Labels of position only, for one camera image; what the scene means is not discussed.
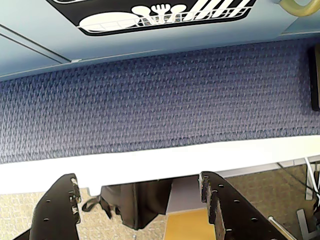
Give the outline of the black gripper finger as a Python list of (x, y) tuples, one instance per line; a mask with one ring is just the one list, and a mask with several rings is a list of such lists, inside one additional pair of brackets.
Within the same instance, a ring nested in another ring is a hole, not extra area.
[(78, 240), (81, 194), (74, 173), (61, 176), (33, 211), (30, 240)]
[(215, 172), (199, 174), (201, 201), (217, 240), (284, 240), (278, 231), (239, 191)]

